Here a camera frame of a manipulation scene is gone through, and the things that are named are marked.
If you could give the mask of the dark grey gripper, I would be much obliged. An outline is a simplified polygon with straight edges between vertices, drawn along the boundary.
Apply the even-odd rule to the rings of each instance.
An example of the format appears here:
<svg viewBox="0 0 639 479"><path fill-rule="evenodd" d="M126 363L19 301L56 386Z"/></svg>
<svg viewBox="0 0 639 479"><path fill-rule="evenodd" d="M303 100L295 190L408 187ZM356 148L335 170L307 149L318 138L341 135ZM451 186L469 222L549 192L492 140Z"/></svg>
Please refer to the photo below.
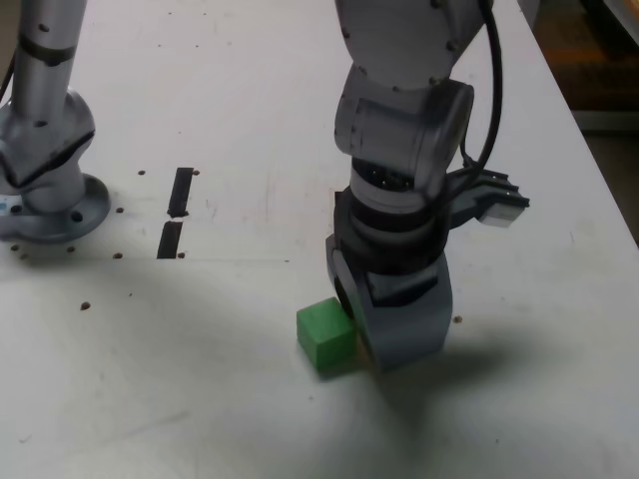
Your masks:
<svg viewBox="0 0 639 479"><path fill-rule="evenodd" d="M357 323L375 368L386 372L439 351L452 318L444 254L418 271L363 272L346 259L334 235L325 240L326 266L338 299Z"/></svg>

